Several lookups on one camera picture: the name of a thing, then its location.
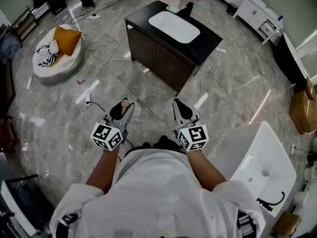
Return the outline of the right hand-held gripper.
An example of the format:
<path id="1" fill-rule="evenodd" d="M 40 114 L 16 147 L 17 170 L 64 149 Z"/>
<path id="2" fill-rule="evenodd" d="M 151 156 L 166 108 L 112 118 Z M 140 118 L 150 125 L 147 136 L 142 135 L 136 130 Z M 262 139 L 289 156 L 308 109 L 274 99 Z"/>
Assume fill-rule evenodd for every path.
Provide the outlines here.
<path id="1" fill-rule="evenodd" d="M 187 151 L 201 150 L 209 141 L 207 127 L 199 119 L 197 109 L 179 98 L 173 100 L 177 140 Z"/>

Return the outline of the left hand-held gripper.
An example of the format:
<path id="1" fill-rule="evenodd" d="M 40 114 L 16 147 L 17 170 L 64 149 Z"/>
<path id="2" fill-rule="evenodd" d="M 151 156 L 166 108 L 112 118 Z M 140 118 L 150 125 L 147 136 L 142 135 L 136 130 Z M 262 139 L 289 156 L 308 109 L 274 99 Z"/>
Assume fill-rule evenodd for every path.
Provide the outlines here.
<path id="1" fill-rule="evenodd" d="M 104 123 L 97 122 L 91 132 L 90 138 L 96 146 L 103 150 L 112 151 L 124 140 L 128 134 L 126 126 L 130 123 L 135 111 L 135 103 L 123 102 L 120 100 L 114 106 L 106 110 L 105 119 L 120 120 L 123 119 L 123 124 L 105 121 Z"/>

